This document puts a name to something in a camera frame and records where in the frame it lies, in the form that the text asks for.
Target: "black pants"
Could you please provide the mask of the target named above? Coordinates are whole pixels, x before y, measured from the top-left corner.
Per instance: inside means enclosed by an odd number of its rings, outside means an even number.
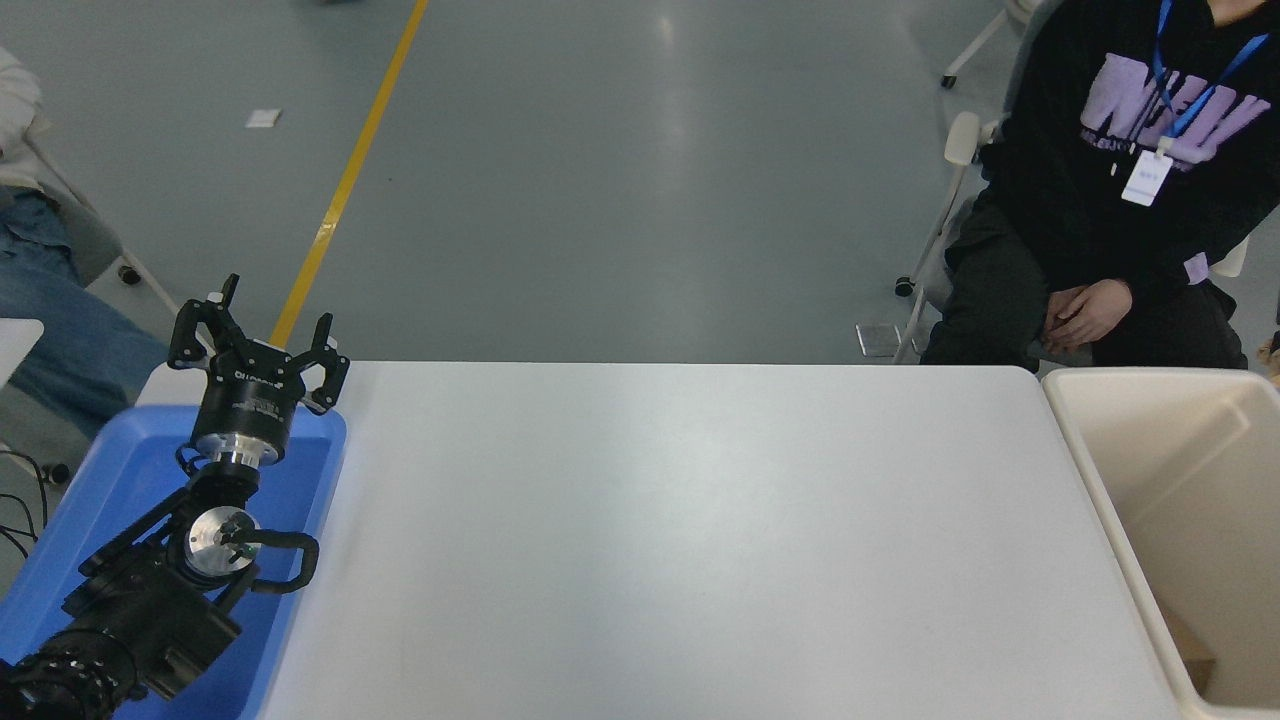
[[[922,364],[1020,365],[1034,372],[1027,348],[1039,336],[1048,283],[1004,211],[979,197],[946,251],[952,292],[933,327]],[[1248,368],[1229,320],[1235,300],[1206,281],[1171,297],[1134,306],[1093,343],[1094,365]]]

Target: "chair armrest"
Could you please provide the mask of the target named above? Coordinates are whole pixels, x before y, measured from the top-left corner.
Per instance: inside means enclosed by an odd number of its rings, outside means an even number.
[[[1210,265],[1213,274],[1222,275],[1224,278],[1235,278],[1240,275],[1240,270],[1244,269],[1244,254],[1249,251],[1249,236],[1244,236],[1240,245],[1236,245],[1217,263]]]
[[[942,156],[947,163],[964,168],[973,164],[978,155],[978,142],[982,138],[982,122],[974,113],[964,111],[951,120],[951,132],[947,133],[947,146]]]

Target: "hand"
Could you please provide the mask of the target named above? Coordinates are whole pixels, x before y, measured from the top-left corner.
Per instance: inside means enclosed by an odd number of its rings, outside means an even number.
[[[1128,283],[1098,281],[1080,291],[1055,315],[1059,324],[1044,334],[1044,350],[1073,352],[1087,342],[1102,340],[1132,309],[1133,292]]]
[[[1078,286],[1068,290],[1060,290],[1057,292],[1051,292],[1048,296],[1048,307],[1044,310],[1044,329],[1041,331],[1041,337],[1048,338],[1048,333],[1053,332],[1062,323],[1066,322],[1070,315],[1059,318],[1059,314],[1066,310],[1068,305],[1075,300],[1075,296],[1084,292],[1088,286]]]

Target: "white table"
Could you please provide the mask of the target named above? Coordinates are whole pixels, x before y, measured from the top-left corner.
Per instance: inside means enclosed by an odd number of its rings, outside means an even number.
[[[40,320],[0,318],[0,387],[9,382],[44,333]]]
[[[261,717],[1179,716],[1021,370],[356,363],[338,409]]]

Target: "blue jeans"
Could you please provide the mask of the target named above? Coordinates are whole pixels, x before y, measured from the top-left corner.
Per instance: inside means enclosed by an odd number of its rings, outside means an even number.
[[[18,202],[45,201],[26,195]],[[128,407],[125,393],[137,392],[168,351],[81,287],[60,222],[38,225],[52,237],[23,238],[0,222],[0,316],[45,324],[10,382],[92,438]],[[29,234],[33,225],[14,227]]]

